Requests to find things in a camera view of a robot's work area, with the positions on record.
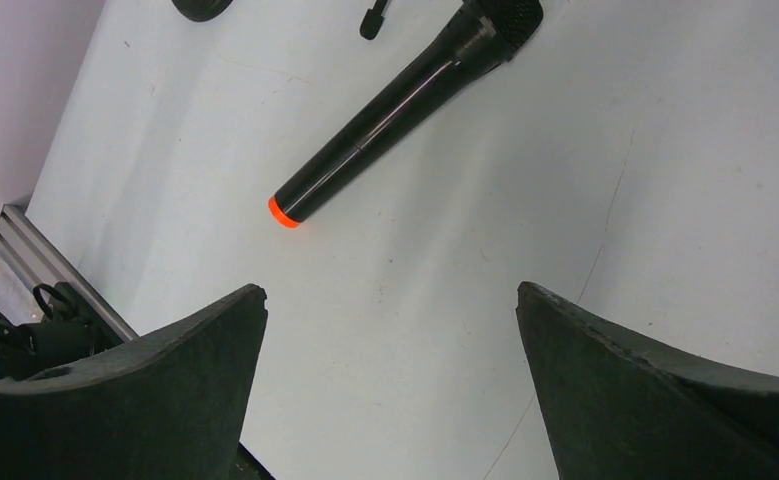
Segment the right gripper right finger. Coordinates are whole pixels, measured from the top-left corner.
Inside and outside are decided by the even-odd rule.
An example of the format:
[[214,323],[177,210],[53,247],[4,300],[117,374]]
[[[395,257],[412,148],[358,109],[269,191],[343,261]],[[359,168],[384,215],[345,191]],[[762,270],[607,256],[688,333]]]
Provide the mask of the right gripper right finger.
[[712,361],[518,288],[517,323],[563,479],[779,479],[779,376]]

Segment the black microphone orange cap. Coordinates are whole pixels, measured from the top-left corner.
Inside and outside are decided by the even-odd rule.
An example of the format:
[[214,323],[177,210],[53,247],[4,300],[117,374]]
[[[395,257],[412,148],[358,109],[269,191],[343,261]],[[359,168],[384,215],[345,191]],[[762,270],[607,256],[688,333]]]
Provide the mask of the black microphone orange cap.
[[538,1],[466,1],[435,39],[270,198],[295,228],[465,87],[511,61],[544,19]]

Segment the black round-base mic stand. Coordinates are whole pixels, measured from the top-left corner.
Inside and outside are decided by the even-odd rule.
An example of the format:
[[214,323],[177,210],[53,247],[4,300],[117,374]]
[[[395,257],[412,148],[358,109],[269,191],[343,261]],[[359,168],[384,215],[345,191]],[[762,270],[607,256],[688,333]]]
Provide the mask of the black round-base mic stand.
[[176,10],[192,22],[208,22],[221,15],[233,0],[172,0]]

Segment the black small tripod stand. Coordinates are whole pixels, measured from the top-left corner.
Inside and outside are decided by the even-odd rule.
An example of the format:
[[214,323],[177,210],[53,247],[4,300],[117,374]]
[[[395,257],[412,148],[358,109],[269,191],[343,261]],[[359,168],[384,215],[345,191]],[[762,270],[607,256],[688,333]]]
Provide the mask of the black small tripod stand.
[[389,0],[375,0],[374,4],[366,10],[359,27],[359,34],[366,40],[374,40],[378,35],[385,19],[385,10]]

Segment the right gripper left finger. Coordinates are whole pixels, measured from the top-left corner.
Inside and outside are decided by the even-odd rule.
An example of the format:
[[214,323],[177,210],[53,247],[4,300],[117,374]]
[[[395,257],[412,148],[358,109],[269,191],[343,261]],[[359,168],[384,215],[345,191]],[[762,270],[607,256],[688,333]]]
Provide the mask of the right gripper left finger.
[[0,479],[228,479],[268,313],[249,284],[93,356],[0,380]]

